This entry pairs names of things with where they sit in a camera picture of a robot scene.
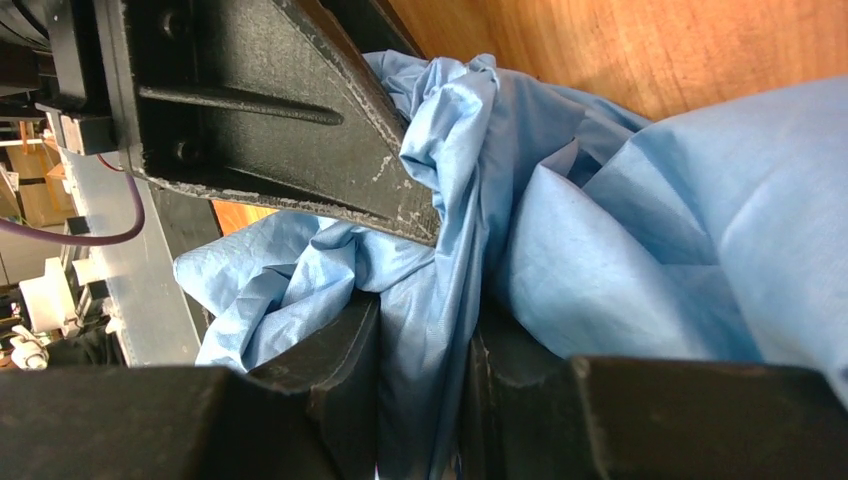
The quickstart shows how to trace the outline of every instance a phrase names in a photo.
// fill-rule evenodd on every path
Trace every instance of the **screw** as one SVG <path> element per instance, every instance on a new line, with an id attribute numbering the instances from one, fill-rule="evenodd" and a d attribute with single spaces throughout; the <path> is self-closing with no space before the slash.
<path id="1" fill-rule="evenodd" d="M 194 164 L 200 161 L 200 148 L 192 140 L 177 143 L 177 158 L 185 163 Z"/>
<path id="2" fill-rule="evenodd" d="M 177 10 L 168 10 L 162 15 L 162 31 L 171 40 L 179 40 L 186 36 L 191 27 L 186 16 Z"/>

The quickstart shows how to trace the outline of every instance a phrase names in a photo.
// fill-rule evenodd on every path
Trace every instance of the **blue cloth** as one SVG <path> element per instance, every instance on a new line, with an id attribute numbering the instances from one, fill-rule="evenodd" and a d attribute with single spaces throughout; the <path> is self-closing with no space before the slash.
<path id="1" fill-rule="evenodd" d="M 848 399 L 848 79 L 649 126 L 490 56 L 366 58 L 411 119 L 436 248 L 280 212 L 190 252 L 177 280 L 218 317 L 198 364 L 248 370 L 379 292 L 389 478 L 441 476 L 484 288 L 564 357 L 794 363 Z"/>

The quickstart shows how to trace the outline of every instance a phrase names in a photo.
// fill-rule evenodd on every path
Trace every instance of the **crumpled fabric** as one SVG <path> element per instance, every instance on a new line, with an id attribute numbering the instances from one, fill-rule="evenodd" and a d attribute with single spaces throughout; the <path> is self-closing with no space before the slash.
<path id="1" fill-rule="evenodd" d="M 436 248 L 280 212 L 183 255 L 217 317 L 198 365 L 247 371 L 380 293 L 386 478 L 441 477 L 484 291 L 563 357 L 793 363 L 848 398 L 845 77 L 649 126 L 488 55 L 366 59 L 410 119 Z"/>

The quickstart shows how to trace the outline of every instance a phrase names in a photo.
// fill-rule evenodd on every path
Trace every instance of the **wood grain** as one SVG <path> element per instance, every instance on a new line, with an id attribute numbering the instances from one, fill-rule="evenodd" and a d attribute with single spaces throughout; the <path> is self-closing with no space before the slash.
<path id="1" fill-rule="evenodd" d="M 653 120 L 848 73 L 848 0 L 389 1 L 428 57 L 493 53 Z M 269 209 L 216 210 L 233 230 Z"/>

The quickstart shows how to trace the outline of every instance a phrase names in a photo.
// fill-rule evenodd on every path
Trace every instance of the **red wire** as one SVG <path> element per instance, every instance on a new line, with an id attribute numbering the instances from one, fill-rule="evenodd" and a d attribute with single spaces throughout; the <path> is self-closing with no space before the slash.
<path id="1" fill-rule="evenodd" d="M 109 165 L 109 162 L 107 162 L 106 159 L 103 158 L 103 155 L 100 155 L 99 153 L 97 154 L 97 159 L 100 160 L 100 163 L 102 163 L 104 167 L 108 168 L 109 170 L 112 170 L 113 172 L 123 172 L 124 171 L 123 168 L 115 168 L 112 165 Z"/>

